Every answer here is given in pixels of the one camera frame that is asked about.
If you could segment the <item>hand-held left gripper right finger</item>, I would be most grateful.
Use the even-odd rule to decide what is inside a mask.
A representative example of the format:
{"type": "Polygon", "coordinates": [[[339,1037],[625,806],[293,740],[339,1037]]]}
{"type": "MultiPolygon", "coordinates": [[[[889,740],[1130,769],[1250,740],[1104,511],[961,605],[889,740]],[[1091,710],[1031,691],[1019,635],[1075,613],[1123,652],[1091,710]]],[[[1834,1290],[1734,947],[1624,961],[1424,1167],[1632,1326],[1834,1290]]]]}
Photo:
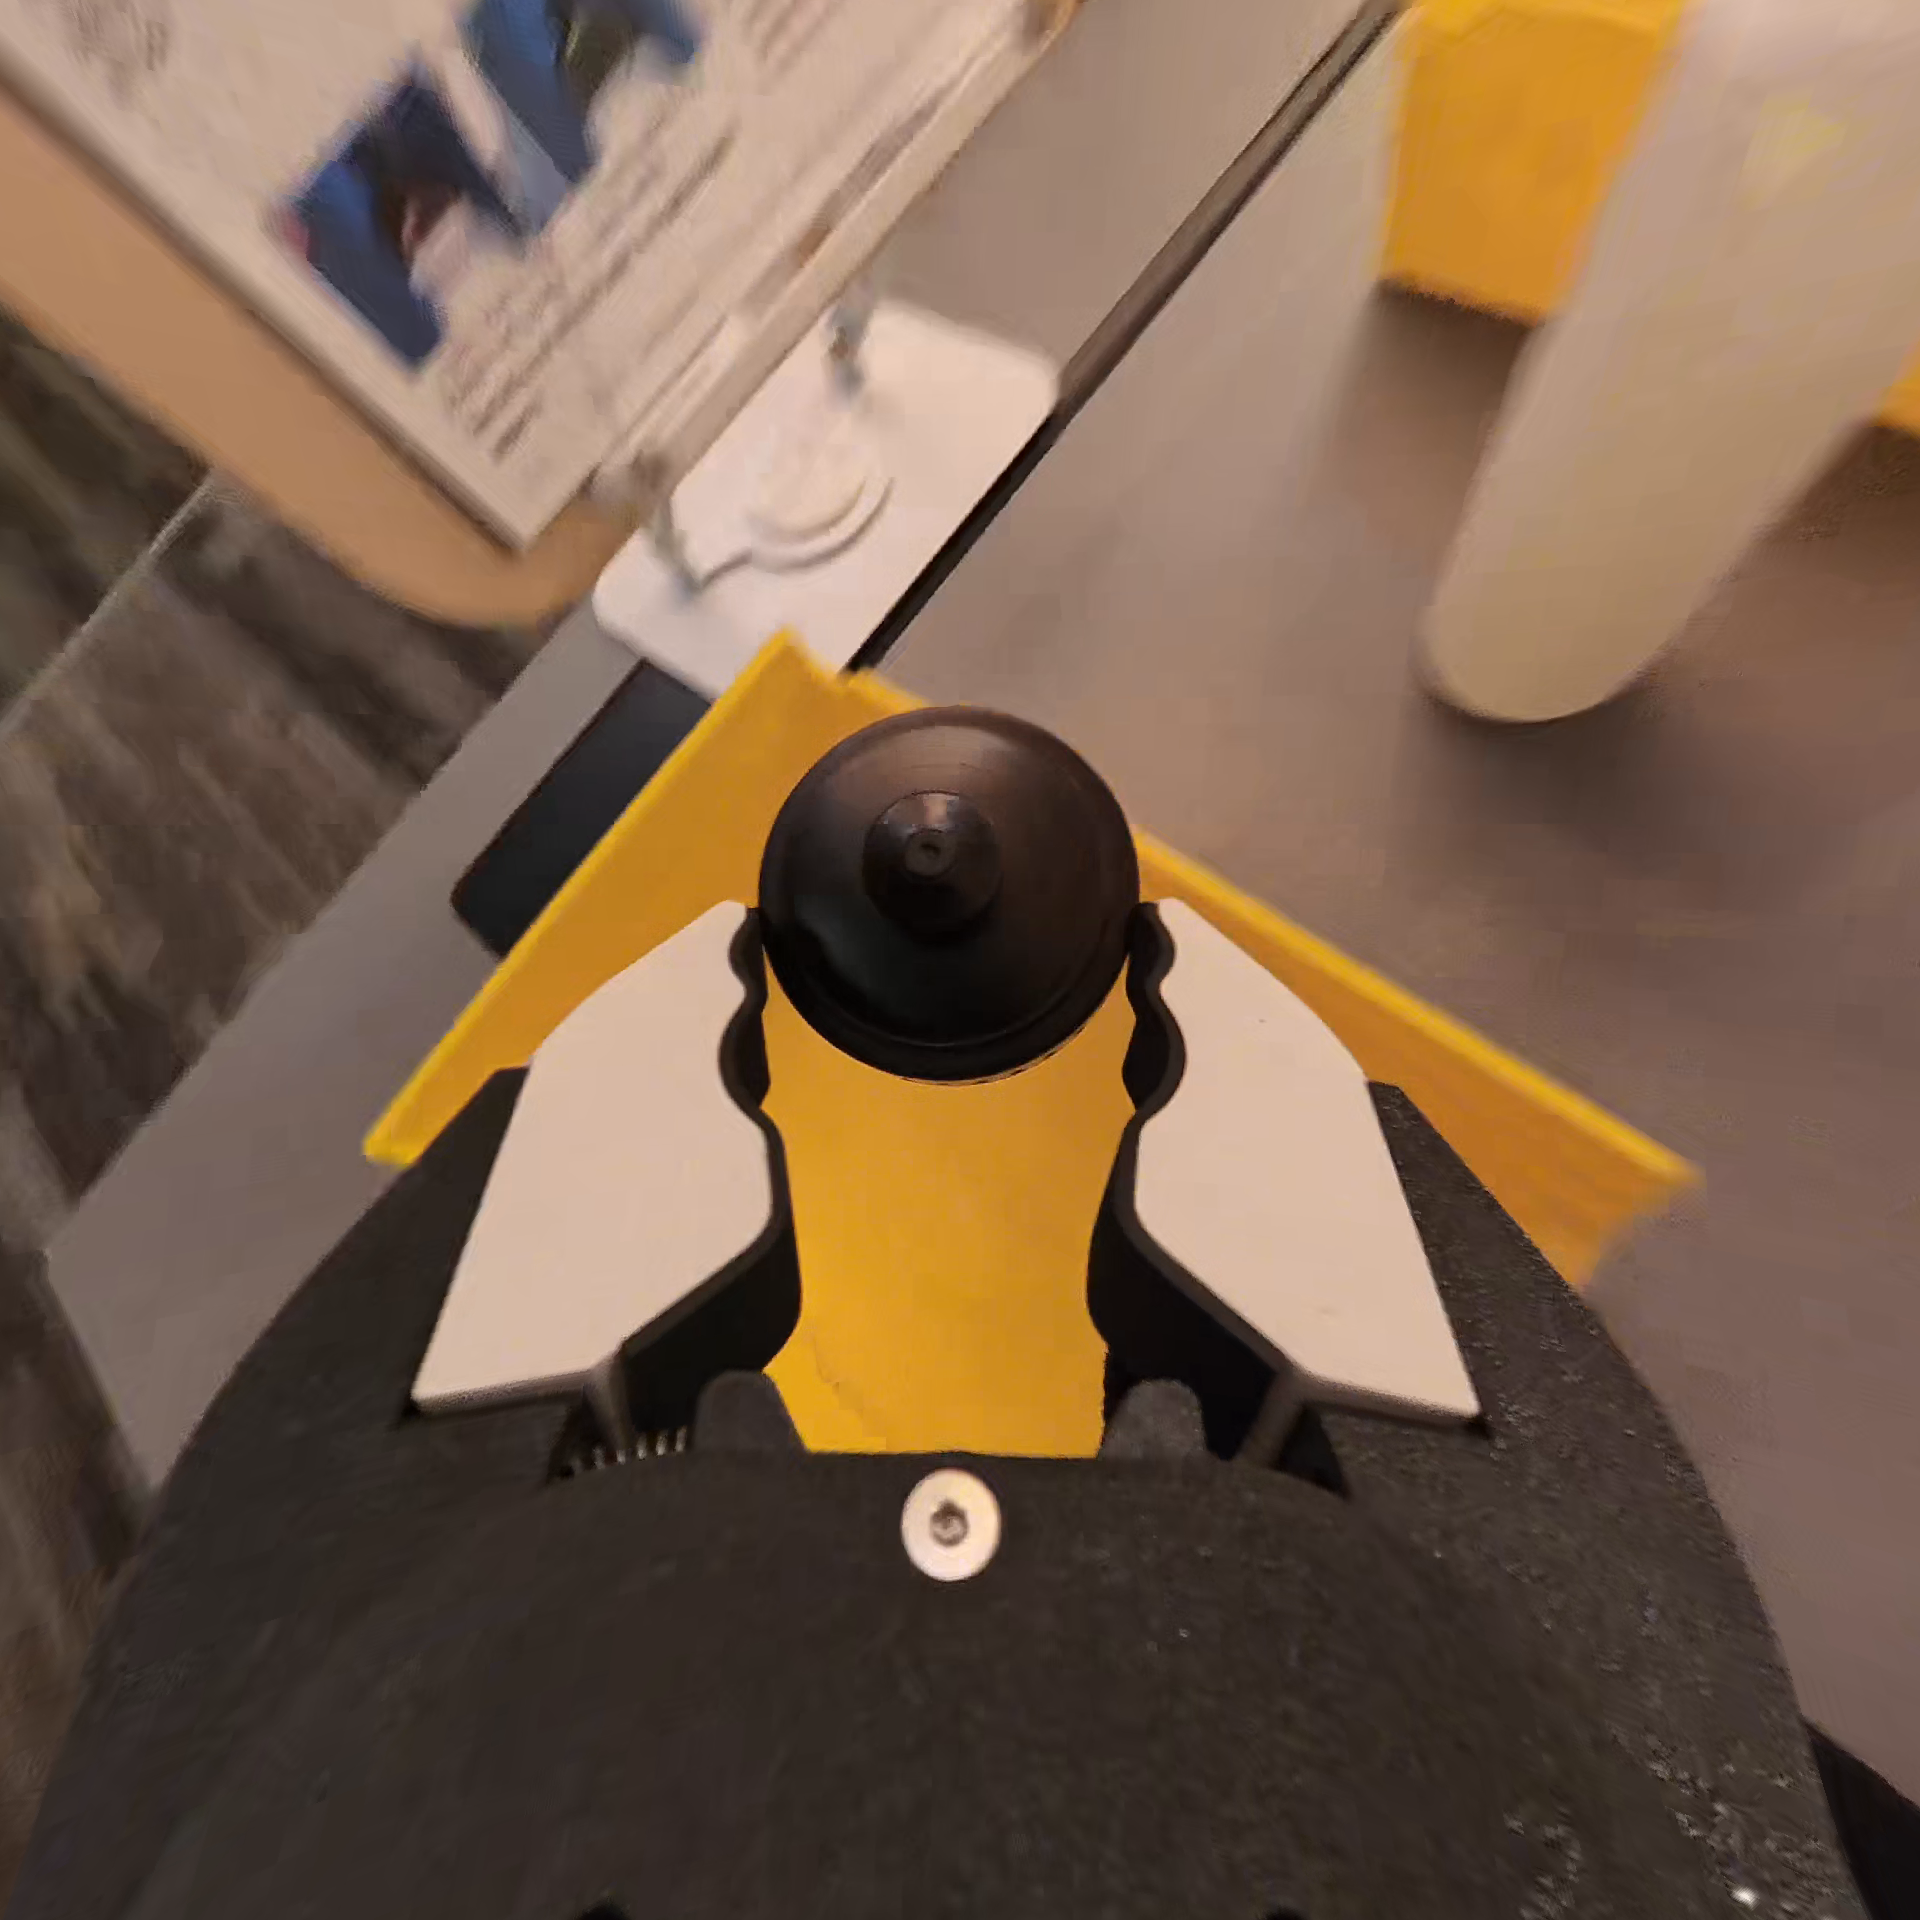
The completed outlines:
{"type": "Polygon", "coordinates": [[[1125,989],[1134,1111],[1088,1250],[1112,1373],[1190,1387],[1208,1426],[1478,1422],[1375,1086],[1333,1027],[1182,901],[1134,914],[1125,989]]]}

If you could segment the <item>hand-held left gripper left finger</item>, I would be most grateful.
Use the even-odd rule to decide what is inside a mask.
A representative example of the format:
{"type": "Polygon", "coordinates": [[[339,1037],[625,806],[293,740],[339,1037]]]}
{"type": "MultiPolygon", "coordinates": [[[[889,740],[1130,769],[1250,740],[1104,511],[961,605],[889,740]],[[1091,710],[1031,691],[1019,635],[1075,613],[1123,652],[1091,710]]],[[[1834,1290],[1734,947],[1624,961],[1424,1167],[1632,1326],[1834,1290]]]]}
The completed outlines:
{"type": "Polygon", "coordinates": [[[801,1318],[755,911],[721,902],[543,1042],[414,1383],[424,1413],[586,1396],[689,1419],[801,1318]]]}

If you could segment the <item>yellow plastic bin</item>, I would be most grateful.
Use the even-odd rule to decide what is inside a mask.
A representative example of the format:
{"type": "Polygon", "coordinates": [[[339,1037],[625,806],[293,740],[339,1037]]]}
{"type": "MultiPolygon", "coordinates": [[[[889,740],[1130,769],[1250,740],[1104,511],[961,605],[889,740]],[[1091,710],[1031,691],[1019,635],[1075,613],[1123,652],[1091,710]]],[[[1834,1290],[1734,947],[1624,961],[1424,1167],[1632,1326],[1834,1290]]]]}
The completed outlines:
{"type": "Polygon", "coordinates": [[[1387,281],[1549,321],[1673,169],[1736,331],[1915,436],[1915,4],[1408,4],[1400,67],[1387,281]]]}
{"type": "MultiPolygon", "coordinates": [[[[409,1167],[494,1069],[522,1067],[590,993],[706,907],[749,902],[777,804],[858,729],[915,699],[770,637],[626,804],[584,866],[374,1123],[409,1167]]],[[[1693,1163],[1387,975],[1141,833],[1143,892],[1182,901],[1402,1089],[1579,1286],[1693,1163]]],[[[1098,1196],[1130,1111],[1115,989],[1040,1067],[993,1089],[913,1089],[832,1054],[779,993],[774,1119],[799,1210],[803,1309],[774,1373],[803,1436],[843,1452],[1071,1457],[1098,1436],[1086,1305],[1098,1196]]]]}

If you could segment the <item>black bottle lid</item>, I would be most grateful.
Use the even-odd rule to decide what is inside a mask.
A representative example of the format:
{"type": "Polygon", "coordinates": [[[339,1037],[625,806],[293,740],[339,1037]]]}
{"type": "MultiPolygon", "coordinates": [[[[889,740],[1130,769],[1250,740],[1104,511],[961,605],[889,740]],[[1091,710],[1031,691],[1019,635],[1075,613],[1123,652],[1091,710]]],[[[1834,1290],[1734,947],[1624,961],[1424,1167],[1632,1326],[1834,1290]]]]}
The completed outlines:
{"type": "Polygon", "coordinates": [[[1047,1059],[1112,994],[1133,828],[1062,738],[982,707],[870,724],[790,791],[760,860],[769,969],[832,1046],[921,1083],[1047,1059]]]}

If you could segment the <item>white plastic bottle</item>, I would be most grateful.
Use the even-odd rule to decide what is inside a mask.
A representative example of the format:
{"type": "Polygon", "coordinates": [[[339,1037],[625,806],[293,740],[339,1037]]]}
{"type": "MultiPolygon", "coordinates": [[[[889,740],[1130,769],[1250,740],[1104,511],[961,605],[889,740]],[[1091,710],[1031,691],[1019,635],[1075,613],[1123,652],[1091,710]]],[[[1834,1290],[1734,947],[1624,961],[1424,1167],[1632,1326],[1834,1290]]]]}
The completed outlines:
{"type": "Polygon", "coordinates": [[[1918,4],[1688,4],[1507,386],[1430,691],[1507,724],[1614,699],[1881,410],[1915,315],[1918,4]]]}

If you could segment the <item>printed instruction sheet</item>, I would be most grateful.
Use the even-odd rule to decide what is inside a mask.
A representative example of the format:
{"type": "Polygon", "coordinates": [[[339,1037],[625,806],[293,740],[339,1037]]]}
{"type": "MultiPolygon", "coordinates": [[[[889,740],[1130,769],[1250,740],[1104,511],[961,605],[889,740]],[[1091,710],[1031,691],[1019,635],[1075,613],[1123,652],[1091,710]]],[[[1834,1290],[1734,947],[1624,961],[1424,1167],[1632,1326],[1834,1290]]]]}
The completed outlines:
{"type": "Polygon", "coordinates": [[[5,83],[523,548],[899,220],[1071,4],[5,4],[5,83]]]}

